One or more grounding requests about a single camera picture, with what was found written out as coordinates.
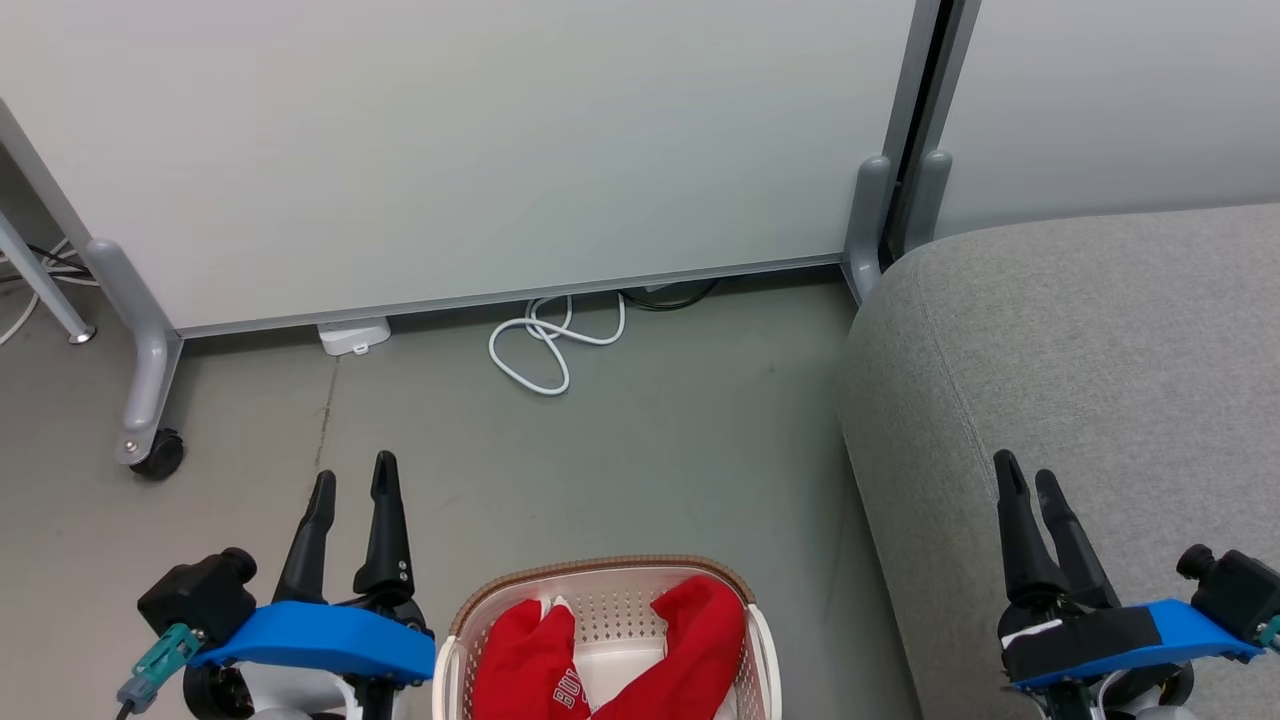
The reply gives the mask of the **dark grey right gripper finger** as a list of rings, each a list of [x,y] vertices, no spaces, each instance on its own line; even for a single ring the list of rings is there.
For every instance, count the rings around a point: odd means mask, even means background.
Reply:
[[[1039,514],[1066,580],[1066,597],[1087,609],[1119,609],[1120,600],[1078,515],[1051,470],[1036,474]]]
[[[1066,594],[1065,575],[1043,542],[1030,505],[1033,493],[1016,456],[1000,450],[993,462],[1007,601],[1019,609],[1050,609]]]

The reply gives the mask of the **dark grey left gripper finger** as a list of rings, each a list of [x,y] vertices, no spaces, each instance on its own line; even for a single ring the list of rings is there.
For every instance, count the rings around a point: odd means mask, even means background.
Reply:
[[[372,520],[364,565],[353,592],[380,601],[407,601],[415,592],[410,534],[398,461],[393,452],[376,455],[370,489]]]
[[[326,536],[335,505],[337,477],[330,470],[320,471],[276,583],[274,603],[326,603],[323,597]]]

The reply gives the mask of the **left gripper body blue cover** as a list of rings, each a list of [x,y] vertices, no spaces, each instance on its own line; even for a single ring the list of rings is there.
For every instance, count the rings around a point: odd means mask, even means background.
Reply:
[[[256,609],[183,675],[196,719],[399,719],[434,678],[430,632],[367,609],[285,601]]]

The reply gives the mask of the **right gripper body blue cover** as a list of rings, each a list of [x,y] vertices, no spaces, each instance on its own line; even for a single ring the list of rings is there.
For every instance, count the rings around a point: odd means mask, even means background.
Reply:
[[[1016,691],[1047,719],[1102,719],[1106,691],[1125,673],[1225,657],[1243,664],[1261,648],[1180,600],[1053,619],[1001,639]]]

